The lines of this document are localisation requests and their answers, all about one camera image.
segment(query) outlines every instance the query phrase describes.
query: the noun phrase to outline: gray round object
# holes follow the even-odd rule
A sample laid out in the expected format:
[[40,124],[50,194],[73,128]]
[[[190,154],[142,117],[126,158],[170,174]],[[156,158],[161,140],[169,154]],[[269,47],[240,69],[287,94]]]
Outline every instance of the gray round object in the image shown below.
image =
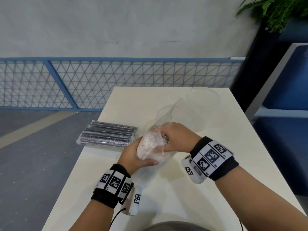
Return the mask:
[[182,221],[166,221],[151,225],[143,231],[210,231],[201,226],[182,222]]

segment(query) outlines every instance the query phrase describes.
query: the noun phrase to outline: black wristband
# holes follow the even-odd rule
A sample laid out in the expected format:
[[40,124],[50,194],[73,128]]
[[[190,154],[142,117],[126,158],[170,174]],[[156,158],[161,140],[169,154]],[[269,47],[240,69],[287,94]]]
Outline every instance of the black wristband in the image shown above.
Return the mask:
[[232,169],[238,166],[238,162],[234,159],[234,157],[230,157],[229,159],[226,159],[224,163],[222,163],[221,166],[219,166],[210,176],[209,178],[213,181],[216,181],[229,173]]
[[[117,171],[123,175],[125,175],[128,178],[131,178],[131,176],[128,174],[127,170],[121,166],[120,164],[114,164],[110,170],[114,170]],[[116,205],[118,204],[120,198],[112,193],[110,193],[107,190],[103,190],[100,188],[95,188],[93,195],[91,197],[91,199],[94,199],[98,202],[101,202],[103,204],[105,204],[106,206],[110,207],[110,208],[115,208]]]
[[200,139],[198,143],[195,145],[195,147],[193,148],[193,150],[190,151],[190,155],[192,156],[192,158],[194,158],[197,155],[197,153],[201,151],[201,149],[204,148],[204,146],[211,141],[213,140],[206,136]]

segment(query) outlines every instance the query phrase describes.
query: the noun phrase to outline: hand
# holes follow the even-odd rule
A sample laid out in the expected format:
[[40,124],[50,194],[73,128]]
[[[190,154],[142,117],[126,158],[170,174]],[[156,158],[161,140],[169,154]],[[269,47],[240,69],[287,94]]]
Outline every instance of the hand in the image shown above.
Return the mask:
[[190,152],[201,139],[186,126],[172,122],[161,126],[160,132],[168,136],[169,142],[164,146],[164,152],[181,151]]
[[153,159],[145,159],[141,160],[137,157],[137,147],[141,141],[142,137],[137,139],[135,142],[128,145],[124,148],[119,160],[118,164],[123,166],[129,175],[133,175],[138,169],[146,166],[157,165],[158,161]]

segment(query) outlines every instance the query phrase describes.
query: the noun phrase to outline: black cable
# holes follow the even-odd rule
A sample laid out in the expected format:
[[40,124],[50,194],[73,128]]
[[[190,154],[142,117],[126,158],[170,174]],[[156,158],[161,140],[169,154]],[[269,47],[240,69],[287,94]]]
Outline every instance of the black cable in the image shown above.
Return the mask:
[[126,208],[123,208],[123,209],[121,209],[116,215],[115,215],[115,217],[113,218],[113,220],[111,221],[111,224],[110,224],[110,227],[109,227],[109,230],[110,230],[110,228],[111,228],[111,225],[112,225],[112,223],[114,222],[114,220],[115,220],[115,218],[116,218],[116,216],[120,213],[120,212],[122,212],[122,211],[124,211],[124,210],[126,210]]
[[[239,221],[240,221],[240,219],[238,219]],[[240,221],[240,224],[241,224],[241,227],[242,227],[242,231],[244,231],[244,229],[243,229],[243,225],[242,225],[242,222]]]

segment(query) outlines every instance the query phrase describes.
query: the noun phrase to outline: person's right hand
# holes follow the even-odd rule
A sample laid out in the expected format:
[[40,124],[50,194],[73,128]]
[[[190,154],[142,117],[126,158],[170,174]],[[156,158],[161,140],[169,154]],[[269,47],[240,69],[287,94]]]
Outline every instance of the person's right hand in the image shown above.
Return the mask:
[[172,122],[161,126],[160,132],[168,136],[169,142],[164,146],[164,152],[181,151],[190,152],[201,139],[186,126]]

